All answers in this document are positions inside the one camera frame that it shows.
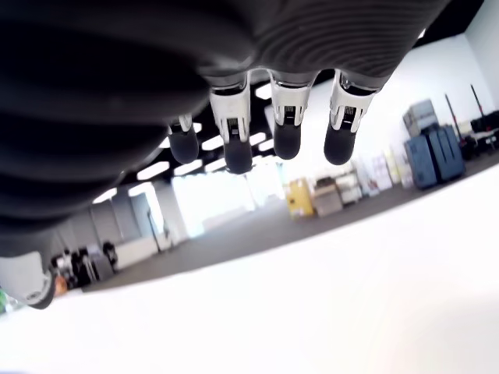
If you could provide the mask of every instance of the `ceiling light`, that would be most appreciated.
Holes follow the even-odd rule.
[[[177,176],[184,175],[184,174],[190,173],[191,171],[199,169],[202,166],[203,166],[202,160],[195,160],[195,161],[191,162],[190,164],[185,164],[185,165],[179,166],[178,168],[176,168],[173,171],[173,173]]]
[[[160,148],[169,148],[170,147],[170,139],[168,137],[163,140],[163,143],[159,145]]]
[[[140,183],[139,185],[136,185],[135,187],[132,187],[131,189],[128,190],[128,196],[130,197],[138,196],[141,193],[147,192],[147,190],[151,188],[153,188],[151,182]]]
[[[139,181],[146,181],[147,179],[150,179],[154,177],[155,175],[158,175],[162,173],[163,171],[166,171],[170,168],[170,163],[167,161],[160,161],[157,162],[156,164],[151,165],[148,168],[145,168],[137,173],[137,179]]]
[[[215,148],[218,148],[223,145],[224,145],[224,140],[221,138],[221,136],[218,135],[215,136],[214,138],[207,140],[206,142],[203,142],[203,144],[201,144],[201,149],[214,150]]]
[[[270,148],[274,148],[274,140],[273,139],[269,139],[268,141],[266,142],[263,142],[261,143],[259,146],[258,146],[258,149],[260,151],[264,151],[264,150],[269,150]]]
[[[271,84],[268,83],[265,86],[258,87],[255,90],[255,95],[257,95],[260,99],[268,100],[272,97],[272,89]]]
[[[262,143],[266,138],[267,136],[265,135],[265,132],[258,132],[257,134],[250,136],[249,144],[255,146],[258,143]]]
[[[204,167],[204,170],[207,173],[210,173],[212,171],[218,170],[220,168],[223,168],[224,166],[227,166],[227,163],[225,162],[224,158],[221,158],[220,160],[216,160],[212,162],[211,164],[208,164]]]
[[[116,195],[117,191],[118,191],[117,189],[109,189],[108,191],[104,192],[102,195],[100,195],[99,197],[97,197],[94,200],[94,204],[99,204],[99,203],[102,203],[102,202],[104,202],[106,200],[109,200],[114,195]]]

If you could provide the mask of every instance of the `black fingertip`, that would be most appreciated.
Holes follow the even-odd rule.
[[[291,160],[299,152],[302,126],[276,125],[274,130],[274,151],[283,160]]]
[[[44,297],[43,300],[39,301],[37,304],[30,305],[31,308],[42,310],[47,308],[52,303],[52,300],[54,299],[55,296],[55,276],[52,272],[49,282],[51,282],[51,284],[50,288],[48,289],[47,295]]]
[[[334,130],[329,125],[324,142],[324,156],[333,165],[343,165],[350,160],[355,142],[355,133],[350,130]]]
[[[253,155],[249,141],[231,139],[224,145],[224,152],[228,171],[233,174],[244,174],[251,170]]]
[[[174,132],[168,135],[168,138],[170,139],[173,157],[179,163],[188,164],[197,159],[199,146],[194,126],[191,126],[188,132]]]

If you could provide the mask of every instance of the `yellow box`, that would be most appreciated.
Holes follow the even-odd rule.
[[[301,178],[285,186],[286,201],[292,217],[313,216],[312,199],[306,179]]]

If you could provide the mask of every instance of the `dark gray floor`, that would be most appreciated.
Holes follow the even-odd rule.
[[[499,163],[499,153],[469,162],[466,177],[497,163]],[[440,185],[426,191],[403,189],[397,186],[379,196],[363,199],[357,204],[347,206],[340,213],[324,218],[314,217],[296,221],[290,218],[285,202],[272,203],[200,238],[182,243],[173,252],[158,254],[131,266],[112,279],[92,285],[85,291],[103,290],[167,277],[263,252],[351,224],[445,188],[445,186]]]

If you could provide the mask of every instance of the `white floor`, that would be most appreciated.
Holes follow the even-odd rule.
[[[499,372],[499,167],[365,221],[0,319],[0,371]]]

